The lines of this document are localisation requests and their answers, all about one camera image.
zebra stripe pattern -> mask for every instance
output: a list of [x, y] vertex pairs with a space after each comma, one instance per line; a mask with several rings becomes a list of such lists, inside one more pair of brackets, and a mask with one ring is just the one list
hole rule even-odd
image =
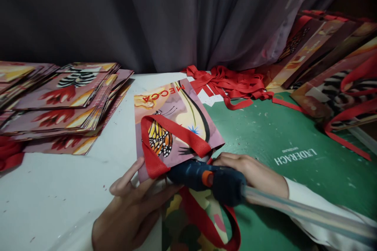
[[[322, 93], [326, 94], [330, 98], [330, 100], [325, 104], [331, 109], [332, 117], [337, 116], [345, 109], [353, 107], [354, 105], [361, 104], [377, 97], [376, 93], [361, 96], [350, 96], [347, 93], [341, 92], [340, 84], [351, 71], [352, 70], [341, 71], [324, 80]], [[366, 78], [354, 81], [353, 85], [347, 91], [357, 93], [364, 90], [374, 89], [376, 87], [377, 78]], [[360, 114], [356, 117], [356, 119], [334, 122], [331, 126], [333, 129], [340, 129], [372, 115], [375, 115], [375, 113]]]
[[71, 73], [70, 75], [62, 78], [58, 84], [58, 88], [68, 87], [74, 85], [75, 87], [85, 86], [91, 83], [96, 77], [98, 73]]
[[61, 70], [65, 70], [67, 69], [67, 73], [79, 73], [81, 72], [82, 70], [81, 69], [76, 69], [74, 66], [72, 66], [71, 64], [68, 64], [68, 65], [65, 65], [64, 67], [61, 67], [60, 68]]

butterfly illustration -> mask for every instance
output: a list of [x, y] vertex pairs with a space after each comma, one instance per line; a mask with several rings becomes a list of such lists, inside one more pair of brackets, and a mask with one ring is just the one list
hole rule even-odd
[[[155, 115], [161, 115], [161, 113], [156, 111]], [[152, 122], [148, 133], [149, 145], [157, 156], [159, 156], [161, 153], [163, 154], [164, 158], [169, 156], [173, 145], [172, 134], [161, 127], [155, 120]]]
[[305, 38], [305, 35], [308, 31], [309, 28], [307, 27], [305, 29], [301, 29], [298, 33], [296, 33], [295, 36], [287, 42], [283, 53], [280, 55], [279, 59], [276, 62], [281, 62], [285, 57], [288, 57], [290, 54], [292, 54], [296, 50], [300, 42]]

red strap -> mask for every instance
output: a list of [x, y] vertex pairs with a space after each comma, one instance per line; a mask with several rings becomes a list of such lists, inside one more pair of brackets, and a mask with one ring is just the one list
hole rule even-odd
[[[289, 107], [291, 109], [294, 109], [296, 111], [299, 111], [299, 112], [302, 112], [304, 114], [307, 114], [307, 111], [305, 111], [304, 108], [300, 107], [300, 106], [297, 106], [295, 104], [292, 104], [292, 103], [289, 103], [289, 102], [286, 102], [284, 100], [281, 100], [281, 99], [277, 99], [275, 97], [272, 98], [272, 102], [273, 103], [276, 103], [276, 104], [280, 104], [280, 105], [283, 105], [283, 106], [286, 106], [286, 107]], [[341, 121], [341, 120], [349, 120], [357, 115], [360, 115], [362, 113], [367, 113], [367, 112], [370, 112], [372, 110], [375, 110], [377, 108], [377, 99], [373, 99], [369, 102], [366, 102], [366, 103], [363, 103], [363, 106], [360, 107], [360, 108], [356, 108], [356, 107], [353, 107], [351, 109], [348, 109], [348, 110], [345, 110], [343, 111], [342, 113], [340, 113], [339, 115], [337, 115], [336, 117], [334, 117], [329, 123], [326, 124], [325, 126], [325, 132], [326, 134], [333, 140], [335, 140], [336, 142], [342, 144], [344, 147], [347, 147], [348, 149], [352, 150], [353, 152], [355, 152], [356, 154], [362, 156], [363, 158], [367, 159], [368, 161], [372, 161], [369, 154], [367, 152], [364, 152], [363, 150], [361, 150], [360, 148], [356, 147], [355, 145], [349, 143], [348, 141], [344, 140], [343, 138], [337, 136], [336, 134], [332, 133], [332, 129], [331, 129], [331, 124], [333, 122], [337, 122], [337, 121]]]
[[347, 18], [339, 17], [339, 16], [331, 16], [331, 15], [325, 15], [324, 17], [327, 20], [339, 20], [341, 22], [348, 22]]
[[323, 15], [325, 13], [324, 11], [320, 11], [320, 10], [311, 10], [311, 12], [316, 15]]
[[295, 105], [295, 104], [289, 103], [289, 102], [287, 102], [287, 101], [284, 101], [284, 100], [282, 100], [282, 99], [278, 99], [278, 98], [276, 98], [276, 97], [273, 97], [273, 98], [272, 98], [272, 102], [273, 102], [273, 103], [276, 103], [276, 104], [280, 104], [280, 105], [286, 106], [286, 107], [289, 107], [289, 108], [291, 108], [291, 109], [293, 109], [293, 110], [296, 110], [296, 111], [299, 111], [299, 112], [302, 112], [302, 113], [304, 113], [304, 114], [309, 115], [308, 112], [307, 112], [304, 108], [302, 108], [302, 107], [300, 107], [300, 106], [297, 106], [297, 105]]
[[224, 244], [217, 232], [213, 222], [208, 217], [207, 212], [203, 210], [195, 198], [191, 195], [187, 187], [182, 188], [179, 191], [182, 196], [182, 205], [187, 213], [190, 222], [198, 227], [198, 229], [204, 234], [204, 236], [217, 248], [222, 248], [227, 251], [238, 251], [241, 246], [241, 231], [238, 226], [236, 214], [231, 207], [223, 206], [231, 215], [230, 220], [232, 223], [232, 238], [228, 243]]
[[9, 139], [9, 136], [0, 136], [0, 171], [20, 165], [24, 158], [22, 143]]
[[152, 125], [153, 120], [158, 122], [160, 126], [165, 130], [169, 131], [182, 141], [186, 142], [198, 154], [200, 158], [203, 158], [212, 150], [208, 143], [200, 138], [197, 134], [169, 120], [168, 118], [161, 115], [144, 116], [141, 119], [141, 139], [145, 158], [145, 166], [150, 178], [157, 178], [170, 170], [170, 168], [168, 168], [160, 160], [157, 154], [150, 147], [149, 128]]
[[[235, 72], [218, 65], [212, 68], [209, 74], [206, 71], [198, 71], [194, 65], [191, 65], [184, 71], [187, 72], [187, 76], [194, 77], [195, 80], [191, 82], [191, 85], [197, 94], [204, 89], [209, 97], [213, 94], [221, 95], [226, 107], [230, 110], [249, 107], [253, 103], [251, 98], [264, 100], [271, 99], [273, 96], [272, 92], [265, 92], [263, 76], [255, 74], [255, 69]], [[232, 98], [246, 100], [233, 105]]]
[[339, 115], [335, 116], [331, 121], [329, 121], [325, 125], [325, 132], [326, 134], [335, 140], [336, 142], [342, 144], [343, 146], [347, 147], [348, 149], [352, 150], [353, 152], [359, 154], [363, 158], [367, 159], [368, 161], [372, 161], [370, 155], [367, 152], [364, 152], [360, 148], [357, 148], [353, 144], [349, 143], [348, 141], [344, 140], [343, 138], [333, 134], [331, 124], [334, 122], [342, 121], [342, 120], [350, 120], [360, 114], [367, 113], [370, 111], [374, 111], [377, 109], [377, 98], [372, 99], [370, 101], [364, 102], [359, 104], [355, 107], [349, 108], [341, 112]]
[[349, 83], [352, 83], [360, 78], [377, 78], [377, 53], [359, 65], [356, 69], [350, 72], [341, 82], [340, 89], [342, 92], [350, 96], [362, 96], [377, 92], [377, 88], [368, 89], [358, 92], [347, 92], [345, 90]]

blue glue gun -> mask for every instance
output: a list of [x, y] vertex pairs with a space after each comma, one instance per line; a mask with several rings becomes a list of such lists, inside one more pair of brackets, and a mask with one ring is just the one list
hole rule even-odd
[[189, 159], [170, 169], [167, 177], [175, 184], [183, 184], [195, 191], [211, 189], [215, 199], [234, 207], [244, 202], [245, 176], [232, 168], [212, 166]]

red flower print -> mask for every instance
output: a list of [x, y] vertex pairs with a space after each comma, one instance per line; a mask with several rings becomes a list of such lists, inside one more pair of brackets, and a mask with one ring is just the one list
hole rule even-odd
[[43, 94], [38, 100], [47, 99], [47, 104], [57, 104], [63, 103], [65, 100], [70, 101], [73, 97], [75, 97], [76, 91], [75, 86], [70, 85], [68, 87], [64, 87], [61, 89], [53, 90]]
[[67, 149], [69, 146], [72, 148], [77, 145], [82, 139], [81, 135], [67, 135], [63, 137], [58, 137], [54, 140], [54, 143], [51, 146], [51, 149], [61, 150]]
[[39, 127], [42, 126], [52, 126], [53, 124], [58, 124], [60, 122], [66, 122], [72, 118], [75, 114], [74, 109], [62, 109], [62, 110], [53, 110], [48, 111], [44, 114], [39, 115], [32, 122], [40, 121]]

